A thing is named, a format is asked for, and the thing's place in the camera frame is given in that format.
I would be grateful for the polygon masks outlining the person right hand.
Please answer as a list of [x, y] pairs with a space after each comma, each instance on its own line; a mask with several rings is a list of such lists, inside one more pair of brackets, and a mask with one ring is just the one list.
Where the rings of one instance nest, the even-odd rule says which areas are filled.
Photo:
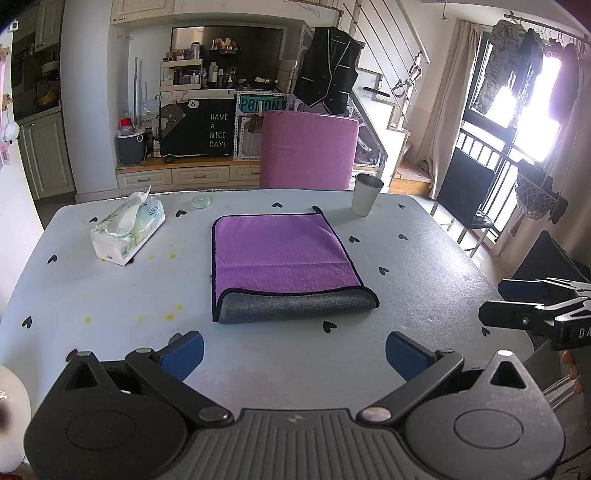
[[567, 368], [569, 379], [574, 381], [574, 393], [579, 395], [583, 391], [582, 382], [580, 379], [579, 369], [574, 359], [573, 353], [570, 350], [565, 350], [561, 356], [561, 363]]

